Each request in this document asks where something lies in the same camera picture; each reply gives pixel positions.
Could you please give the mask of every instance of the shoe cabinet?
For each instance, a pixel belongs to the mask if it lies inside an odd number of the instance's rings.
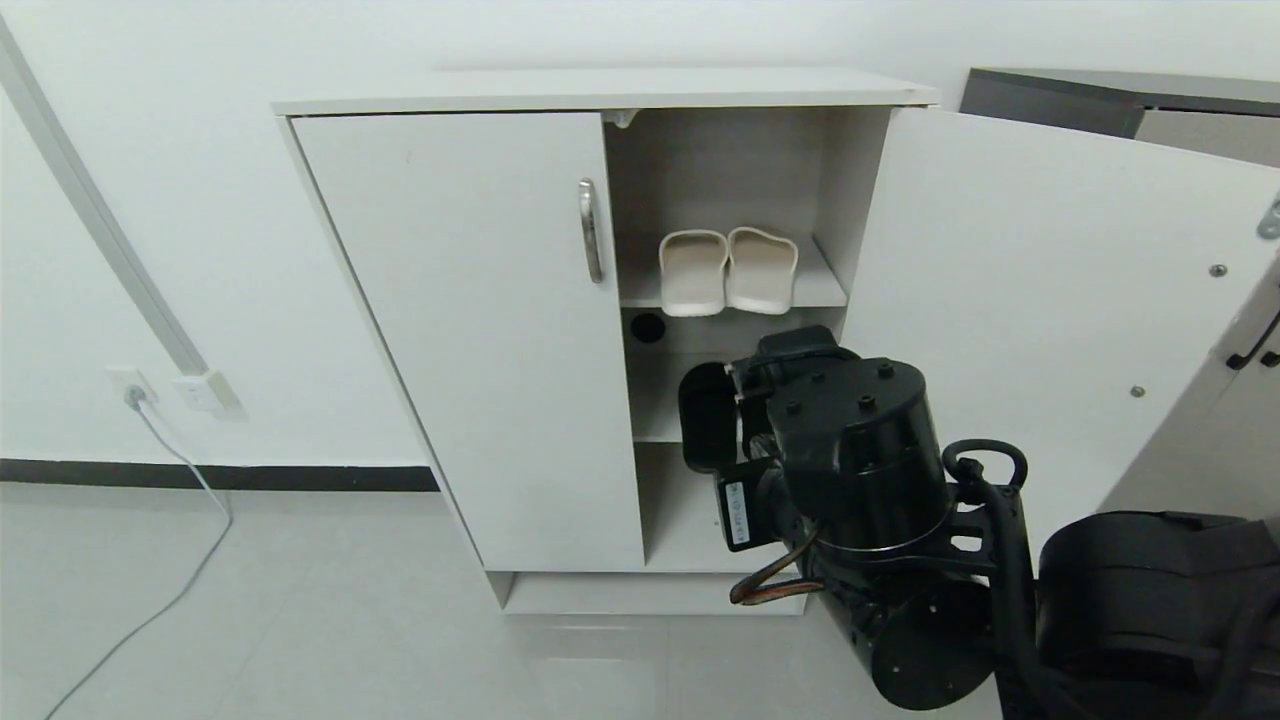
[[[506,611],[801,611],[728,605],[781,546],[730,553],[681,460],[684,372],[762,334],[820,323],[919,366],[940,439],[1032,459],[1036,542],[1247,345],[1231,320],[1270,278],[1280,170],[936,100],[850,69],[691,68],[274,105]],[[792,309],[663,318],[660,238],[744,224],[799,245]]]

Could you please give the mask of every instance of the sticker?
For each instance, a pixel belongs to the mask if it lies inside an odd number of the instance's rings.
[[[751,542],[751,530],[746,527],[746,497],[742,493],[742,483],[724,486],[724,506],[728,509],[728,532],[733,544]]]

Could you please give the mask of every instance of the metal handle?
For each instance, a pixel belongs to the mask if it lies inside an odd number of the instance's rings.
[[[1253,360],[1253,356],[1257,355],[1260,350],[1262,350],[1262,346],[1267,343],[1267,340],[1271,338],[1271,333],[1276,331],[1276,325],[1280,325],[1280,313],[1276,313],[1271,318],[1271,322],[1267,323],[1267,329],[1262,331],[1262,337],[1260,337],[1258,341],[1253,343],[1253,347],[1249,348],[1249,354],[1248,355],[1240,355],[1239,352],[1233,354],[1230,357],[1226,359],[1226,366],[1233,370],[1239,370],[1245,365],[1248,365],[1249,361]],[[1275,368],[1277,364],[1280,364],[1280,356],[1275,355],[1276,355],[1275,352],[1267,352],[1262,359],[1262,364],[1266,365],[1267,368]]]
[[[577,183],[577,210],[582,215],[582,245],[586,249],[586,272],[591,282],[604,282],[604,269],[600,266],[600,243],[595,238],[595,184],[591,178]]]

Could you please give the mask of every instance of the wire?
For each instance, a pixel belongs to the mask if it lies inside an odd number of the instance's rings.
[[[174,450],[173,446],[170,446],[168,442],[165,442],[165,439],[160,436],[160,433],[156,432],[156,428],[155,428],[155,425],[151,424],[151,420],[147,418],[146,411],[142,410],[142,402],[145,400],[146,400],[146,395],[142,392],[141,388],[137,388],[137,386],[131,386],[129,389],[125,391],[124,402],[129,407],[132,407],[133,411],[137,413],[140,418],[142,418],[142,421],[147,425],[147,429],[151,430],[151,434],[155,436],[156,441],[159,441],[160,445],[164,446],[164,448],[169,451],[170,455],[173,455],[178,460],[182,460],[182,462],[187,468],[191,469],[191,473],[193,475],[196,475],[197,480],[200,480],[200,487],[205,488],[205,492],[209,493],[209,497],[214,498],[214,502],[218,503],[218,509],[223,511],[223,518],[227,519],[227,525],[223,527],[221,534],[219,534],[218,539],[214,541],[212,547],[210,547],[209,552],[205,553],[204,560],[201,560],[200,565],[196,566],[196,571],[191,574],[191,578],[187,580],[187,584],[184,584],[182,587],[182,589],[178,591],[178,594],[175,594],[173,597],[173,600],[170,600],[164,607],[161,607],[160,610],[157,610],[155,612],[155,615],[147,618],[146,621],[143,621],[137,628],[133,628],[132,630],[129,630],[129,634],[124,635],[123,638],[120,638],[119,642],[116,642],[114,646],[111,646],[111,650],[106,651],[106,655],[104,655],[102,659],[99,660],[93,665],[93,667],[91,667],[90,671],[86,673],[84,676],[82,676],[79,679],[79,682],[77,682],[74,685],[72,685],[72,689],[67,691],[67,694],[64,694],[61,697],[61,700],[58,701],[58,705],[55,705],[54,708],[50,710],[47,715],[45,715],[45,720],[51,720],[52,716],[63,707],[63,705],[68,700],[70,700],[73,694],[76,694],[76,691],[81,689],[81,687],[83,687],[84,683],[87,683],[88,679],[92,678],[102,667],[102,665],[106,665],[106,661],[110,660],[113,655],[115,655],[115,651],[118,651],[122,647],[124,647],[124,643],[127,643],[131,639],[133,639],[133,635],[136,635],[140,632],[142,632],[143,628],[146,628],[152,621],[155,621],[157,618],[160,618],[161,615],[164,615],[165,612],[168,612],[170,607],[173,607],[174,605],[178,605],[178,601],[187,596],[187,591],[191,589],[191,585],[196,584],[196,579],[200,578],[200,574],[205,570],[205,565],[209,565],[209,559],[214,556],[214,552],[218,550],[218,546],[223,544],[223,538],[227,537],[227,532],[232,529],[232,524],[234,523],[234,519],[232,518],[232,511],[230,511],[230,498],[228,498],[227,505],[223,505],[223,502],[220,500],[218,500],[218,496],[214,495],[212,488],[209,487],[209,483],[205,482],[205,477],[202,474],[200,474],[200,469],[196,468],[196,465],[191,460],[187,460],[187,456],[184,456],[183,454],[180,454],[177,450]]]
[[[972,487],[986,503],[984,510],[991,516],[992,534],[1000,559],[996,564],[1001,579],[1000,591],[1005,593],[1005,602],[1009,607],[1009,618],[1005,618],[1005,623],[1010,630],[1009,650],[1012,653],[1014,664],[1050,717],[1055,720],[1098,720],[1097,715],[1084,708],[1052,680],[1048,670],[1039,664],[1036,656],[1036,644],[1027,632],[1027,628],[1033,626],[1033,620],[1027,614],[1024,583],[1018,571],[1019,553],[1025,552],[1025,550],[1019,547],[1010,532],[1004,493],[982,477],[982,466],[978,462],[957,459],[959,454],[975,450],[1009,456],[1014,461],[1014,480],[1018,483],[1015,487],[1020,487],[1027,479],[1027,456],[1016,447],[993,439],[960,441],[947,446],[942,452],[947,473],[963,486]],[[1198,720],[1221,720],[1235,716],[1235,706],[1239,703],[1253,657],[1261,643],[1262,629],[1277,611],[1280,611],[1280,583],[1260,585],[1236,606],[1228,642],[1222,648],[1222,662],[1213,691],[1204,707],[1196,715]]]
[[[808,578],[796,578],[794,580],[783,580],[769,585],[764,584],[765,580],[777,575],[783,568],[795,562],[796,557],[800,557],[804,551],[809,550],[809,546],[812,546],[813,541],[817,538],[818,525],[814,525],[813,530],[809,532],[809,537],[806,537],[803,543],[797,544],[795,550],[739,580],[728,591],[728,601],[733,605],[764,605],[765,602],[773,602],[774,600],[782,600],[783,597],[822,592],[827,589],[827,585],[819,580]]]

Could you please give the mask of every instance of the white slipper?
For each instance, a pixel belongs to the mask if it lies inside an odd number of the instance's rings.
[[[728,240],[716,231],[680,231],[662,238],[662,311],[699,318],[723,310],[726,263]]]
[[[800,251],[785,237],[759,228],[741,227],[728,233],[728,283],[724,293],[731,307],[781,315],[791,309]]]

